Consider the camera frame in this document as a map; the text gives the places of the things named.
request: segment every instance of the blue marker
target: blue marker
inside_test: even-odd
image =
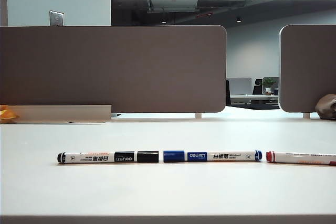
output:
[[[185,152],[164,151],[163,162],[206,162],[206,161],[259,161],[261,151],[243,152]]]

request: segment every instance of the marker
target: marker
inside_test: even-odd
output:
[[[164,151],[163,162],[206,162],[206,161],[259,161],[261,151],[249,152],[185,152]]]
[[[271,163],[336,165],[336,154],[266,152],[266,160]]]
[[[57,161],[61,164],[78,163],[158,163],[159,151],[135,152],[88,152],[88,153],[59,153]]]

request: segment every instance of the blue marker cap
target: blue marker cap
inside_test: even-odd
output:
[[[256,161],[261,160],[261,159],[263,158],[262,156],[263,156],[263,155],[262,155],[261,151],[256,150],[256,154],[255,154],[255,159],[256,159]]]
[[[163,162],[184,162],[184,151],[163,151]]]

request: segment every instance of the white desk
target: white desk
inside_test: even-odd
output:
[[[265,157],[259,163],[164,164],[162,152],[159,164],[57,164],[63,151],[336,153],[335,122],[300,113],[226,107],[201,120],[152,116],[1,125],[2,223],[336,222],[333,166],[269,164]],[[181,118],[165,119],[172,116]]]
[[[230,95],[231,103],[236,102],[251,102],[251,101],[279,101],[278,95],[265,95],[265,94],[240,94]]]

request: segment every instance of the wall outlet plate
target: wall outlet plate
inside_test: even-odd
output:
[[[49,12],[50,25],[51,26],[63,26],[64,25],[64,13],[51,10]]]

